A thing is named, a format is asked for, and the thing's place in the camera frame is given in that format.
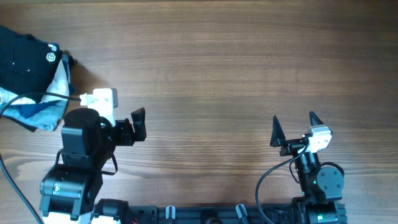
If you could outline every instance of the black cloth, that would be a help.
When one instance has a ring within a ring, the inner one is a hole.
[[[54,79],[62,51],[31,34],[0,26],[0,87],[17,95],[46,92]],[[43,96],[28,97],[40,103]]]

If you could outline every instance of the wood grain surface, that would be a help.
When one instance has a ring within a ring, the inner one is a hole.
[[[97,200],[254,205],[260,176],[287,159],[269,147],[272,117],[297,138],[314,110],[334,132],[319,156],[346,171],[349,223],[398,223],[397,12],[359,1],[12,4],[0,23],[68,50],[76,96],[117,88],[116,119],[146,108],[147,140],[116,149],[119,172]],[[0,152],[36,209],[62,124],[30,133],[0,120]],[[285,166],[260,198],[300,194]],[[34,223],[3,174],[0,223]]]

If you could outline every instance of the wire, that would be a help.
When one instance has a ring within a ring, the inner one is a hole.
[[[338,169],[341,172],[342,176],[344,177],[345,173],[344,173],[343,168],[341,168],[341,166],[335,164],[334,162],[323,162],[323,163],[321,163],[321,167],[323,167],[323,166],[333,166],[333,167],[335,167],[336,169]]]
[[[50,170],[55,170],[55,168],[57,168],[58,162],[59,162],[59,160],[60,160],[61,152],[62,152],[62,149],[60,149],[60,150],[57,152],[57,156],[55,157],[55,163],[54,163],[54,165],[51,167]]]
[[[57,96],[57,97],[64,98],[64,99],[68,99],[68,100],[81,101],[80,98],[75,98],[75,97],[70,97],[70,96],[64,96],[64,95],[57,94],[57,93],[44,93],[44,92],[24,93],[24,94],[21,94],[21,95],[15,97],[15,98],[9,100],[9,101],[3,106],[3,108],[0,110],[0,118],[1,118],[2,114],[5,112],[5,110],[6,110],[9,106],[11,106],[13,102],[15,102],[15,101],[17,101],[17,100],[19,100],[19,99],[21,99],[21,98],[23,98],[23,97],[27,97],[27,96],[37,96],[37,95],[39,95],[39,96],[44,96],[44,95],[48,95],[48,96]]]
[[[257,204],[257,208],[259,209],[260,214],[264,217],[264,219],[266,220],[266,222],[267,222],[268,224],[274,224],[274,223],[273,223],[271,220],[269,220],[269,218],[266,216],[266,214],[264,213],[264,211],[262,210],[261,205],[260,205],[260,200],[259,200],[259,188],[260,188],[260,185],[261,185],[262,181],[263,181],[272,171],[274,171],[274,170],[276,170],[276,169],[278,169],[278,168],[280,168],[280,167],[282,167],[282,166],[284,166],[284,165],[286,165],[286,164],[288,164],[288,163],[290,163],[290,162],[293,162],[293,161],[295,161],[296,159],[300,158],[300,156],[302,156],[302,155],[304,154],[304,152],[307,150],[307,147],[308,147],[308,145],[306,145],[306,146],[304,147],[303,151],[300,152],[296,157],[293,157],[293,158],[291,158],[291,159],[288,159],[288,160],[286,160],[285,162],[282,162],[282,163],[280,163],[280,164],[274,166],[273,168],[269,169],[269,170],[260,178],[259,182],[257,183],[257,186],[256,186],[256,204]]]
[[[115,171],[114,171],[114,172],[101,171],[102,174],[105,174],[105,175],[115,175],[115,174],[118,172],[118,162],[116,161],[116,158],[115,158],[114,154],[112,154],[112,162],[113,162]]]
[[[2,116],[2,114],[5,112],[5,110],[10,107],[10,105],[23,98],[23,97],[27,97],[27,96],[37,96],[37,95],[48,95],[48,96],[57,96],[60,98],[64,98],[64,99],[68,99],[68,100],[75,100],[75,101],[81,101],[80,98],[74,98],[74,97],[70,97],[70,96],[64,96],[61,94],[56,94],[56,93],[44,93],[44,92],[32,92],[32,93],[25,93],[25,94],[21,94],[13,99],[11,99],[10,101],[8,101],[3,108],[0,110],[0,117]],[[54,165],[54,167],[58,164],[58,160],[59,160],[59,154],[60,151],[57,153],[57,161],[56,164]],[[33,216],[35,217],[35,219],[37,220],[37,223],[39,224],[44,224],[44,222],[42,221],[42,219],[40,218],[39,214],[37,214],[35,208],[32,206],[32,204],[30,204],[30,202],[28,201],[28,199],[25,197],[25,195],[21,192],[21,190],[19,189],[19,187],[17,186],[17,184],[14,182],[14,180],[12,179],[10,173],[8,173],[8,170],[6,169],[6,165],[4,164],[2,157],[1,157],[1,153],[0,153],[0,166],[2,171],[4,172],[4,175],[6,176],[7,180],[10,182],[11,186],[14,188],[14,190],[17,192],[17,194],[20,196],[20,198],[22,199],[22,201],[26,204],[27,208],[29,208],[29,210],[32,212]]]
[[[300,181],[297,180],[296,176],[294,176],[293,171],[292,171],[292,163],[293,163],[293,162],[294,162],[294,161],[290,162],[290,164],[289,164],[290,174],[292,174],[292,177],[293,177],[294,181],[296,181],[296,183],[299,184]]]
[[[27,198],[25,197],[25,195],[21,192],[21,190],[19,189],[19,187],[17,186],[17,184],[14,182],[14,180],[12,179],[12,177],[10,176],[10,173],[8,173],[8,170],[6,169],[6,165],[4,164],[2,157],[1,157],[1,153],[0,153],[0,166],[2,169],[2,172],[4,173],[4,175],[6,176],[7,180],[10,182],[10,184],[12,185],[12,187],[15,189],[15,191],[17,192],[17,194],[20,196],[20,198],[22,199],[22,201],[26,204],[26,206],[29,208],[29,210],[32,212],[33,216],[36,218],[37,223],[40,224],[44,224],[44,222],[42,221],[42,219],[40,218],[39,214],[37,214],[35,208],[32,206],[32,204],[30,204],[30,202],[27,200]]]

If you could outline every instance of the printed logo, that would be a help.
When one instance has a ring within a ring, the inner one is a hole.
[[[53,44],[49,44],[49,47],[51,47],[51,50],[52,50],[52,51],[57,51],[57,47],[54,46]]]
[[[54,54],[54,53],[48,53],[47,56],[46,56],[46,59],[47,59],[49,62],[55,61],[55,54]]]

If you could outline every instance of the black plastic base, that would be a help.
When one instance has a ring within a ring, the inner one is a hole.
[[[324,220],[304,221],[304,223],[331,223],[331,224],[345,224],[347,223],[347,216],[345,205],[336,204],[338,209],[338,216],[336,220],[331,222]],[[264,213],[275,224],[301,224],[300,221],[306,220],[306,216],[299,215],[297,210],[292,209],[291,204],[263,204]],[[235,207],[180,207],[175,208],[175,219],[166,219],[166,208],[157,208],[155,206],[130,206],[133,213],[133,221],[137,224],[219,224],[220,222],[209,222],[208,214],[211,217],[217,217],[222,224],[242,224],[242,219],[239,219]],[[250,224],[265,224],[266,221],[262,218],[259,210],[255,206],[246,207],[248,213],[247,223]]]
[[[289,224],[290,204],[266,204],[263,205],[266,215],[274,222]],[[130,206],[139,224],[171,224],[166,220],[165,209],[155,206]],[[265,220],[261,217],[257,207],[246,207],[248,222],[250,224],[263,224]],[[174,224],[205,224],[206,213],[212,211],[222,221],[222,224],[240,224],[235,207],[182,207],[175,209]]]

